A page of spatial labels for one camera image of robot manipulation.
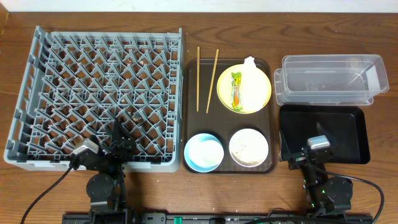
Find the white napkin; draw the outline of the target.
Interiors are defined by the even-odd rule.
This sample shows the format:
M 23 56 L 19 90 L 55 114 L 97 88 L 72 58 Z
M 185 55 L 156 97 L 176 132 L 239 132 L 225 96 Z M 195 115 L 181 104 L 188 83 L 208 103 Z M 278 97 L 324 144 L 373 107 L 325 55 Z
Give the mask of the white napkin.
M 242 104 L 246 112 L 258 111 L 264 105 L 265 81 L 263 72 L 256 67 L 254 57 L 244 59 L 242 77 Z

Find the white bowl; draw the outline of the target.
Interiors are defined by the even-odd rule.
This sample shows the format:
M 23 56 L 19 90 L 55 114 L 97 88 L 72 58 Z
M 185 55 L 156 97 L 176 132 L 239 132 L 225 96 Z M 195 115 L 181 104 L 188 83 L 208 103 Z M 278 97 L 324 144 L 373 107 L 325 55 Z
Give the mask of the white bowl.
M 229 141 L 229 153 L 233 160 L 243 167 L 261 165 L 269 154 L 265 136 L 255 129 L 241 129 Z

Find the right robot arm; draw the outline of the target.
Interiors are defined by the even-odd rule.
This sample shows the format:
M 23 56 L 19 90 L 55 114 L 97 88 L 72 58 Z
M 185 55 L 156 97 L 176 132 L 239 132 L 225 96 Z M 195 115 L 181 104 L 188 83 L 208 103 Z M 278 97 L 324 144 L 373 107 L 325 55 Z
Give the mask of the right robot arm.
M 344 177 L 328 176 L 325 163 L 334 157 L 336 144 L 320 123 L 317 131 L 318 136 L 308 138 L 307 145 L 288 160 L 289 169 L 300 169 L 303 174 L 303 188 L 312 205 L 308 217 L 343 216 L 351 209 L 353 183 Z

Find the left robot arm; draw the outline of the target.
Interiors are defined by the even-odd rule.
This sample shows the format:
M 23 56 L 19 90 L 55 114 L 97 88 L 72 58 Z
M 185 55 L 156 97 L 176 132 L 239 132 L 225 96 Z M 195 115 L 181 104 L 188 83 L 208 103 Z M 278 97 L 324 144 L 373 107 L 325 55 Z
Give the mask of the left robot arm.
M 123 164 L 133 160 L 135 140 L 122 126 L 124 120 L 116 120 L 111 131 L 109 151 L 98 152 L 86 168 L 95 170 L 86 185 L 91 209 L 89 222 L 94 224 L 132 224 L 136 222 L 134 211 L 127 205 Z

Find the green yellow snack wrapper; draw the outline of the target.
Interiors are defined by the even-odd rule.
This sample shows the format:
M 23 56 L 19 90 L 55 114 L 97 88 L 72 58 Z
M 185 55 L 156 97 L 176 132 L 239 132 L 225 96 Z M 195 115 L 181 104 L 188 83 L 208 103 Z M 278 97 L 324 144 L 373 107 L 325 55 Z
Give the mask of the green yellow snack wrapper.
M 240 84 L 241 84 L 241 78 L 242 78 L 242 73 L 241 72 L 236 72 L 236 73 L 231 73 L 232 77 L 232 107 L 235 111 L 240 111 L 242 110 L 243 106 L 241 104 L 241 99 L 240 99 Z

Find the rice and nuts pile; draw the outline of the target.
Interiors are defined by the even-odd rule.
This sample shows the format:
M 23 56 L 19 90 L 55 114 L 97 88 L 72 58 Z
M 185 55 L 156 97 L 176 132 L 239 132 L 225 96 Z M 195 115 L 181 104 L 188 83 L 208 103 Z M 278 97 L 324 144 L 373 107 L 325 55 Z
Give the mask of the rice and nuts pile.
M 261 134 L 237 133 L 232 139 L 231 154 L 242 166 L 258 166 L 265 158 L 264 138 Z

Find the wooden chopstick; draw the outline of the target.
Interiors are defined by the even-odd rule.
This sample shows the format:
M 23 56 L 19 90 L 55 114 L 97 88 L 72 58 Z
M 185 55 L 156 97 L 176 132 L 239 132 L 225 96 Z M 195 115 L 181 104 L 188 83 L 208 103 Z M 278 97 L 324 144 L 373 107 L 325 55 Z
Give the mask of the wooden chopstick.
M 200 104 L 200 47 L 197 47 L 197 112 Z
M 215 59 L 214 59 L 213 70 L 212 70 L 212 75 L 211 75 L 211 82 L 210 82 L 210 89 L 209 89 L 208 100 L 207 100 L 207 104 L 206 104 L 206 114 L 209 112 L 209 108 L 210 108 L 211 96 L 212 96 L 212 91 L 213 91 L 216 67 L 217 67 L 217 63 L 218 63 L 219 51 L 220 51 L 219 49 L 216 50 L 216 55 L 215 55 Z

